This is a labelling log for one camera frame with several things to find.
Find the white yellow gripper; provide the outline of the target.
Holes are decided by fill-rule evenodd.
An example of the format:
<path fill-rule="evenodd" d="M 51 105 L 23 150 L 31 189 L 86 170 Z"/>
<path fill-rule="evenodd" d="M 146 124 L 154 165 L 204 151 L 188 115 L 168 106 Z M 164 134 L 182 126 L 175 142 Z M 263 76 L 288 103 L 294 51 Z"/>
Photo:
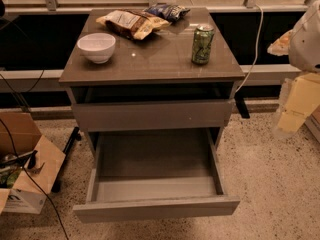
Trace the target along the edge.
<path fill-rule="evenodd" d="M 320 74 L 306 73 L 286 78 L 279 95 L 279 107 L 273 121 L 273 135 L 278 139 L 293 136 L 320 106 Z"/>

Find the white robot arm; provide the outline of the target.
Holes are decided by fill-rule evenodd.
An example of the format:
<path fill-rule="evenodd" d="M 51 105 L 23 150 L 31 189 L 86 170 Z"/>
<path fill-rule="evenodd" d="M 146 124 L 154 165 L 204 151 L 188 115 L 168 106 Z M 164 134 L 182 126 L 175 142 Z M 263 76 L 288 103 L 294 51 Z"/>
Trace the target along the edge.
<path fill-rule="evenodd" d="M 293 136 L 320 105 L 320 0 L 315 1 L 297 21 L 267 49 L 271 55 L 287 55 L 291 66 L 301 71 L 282 84 L 273 134 Z"/>

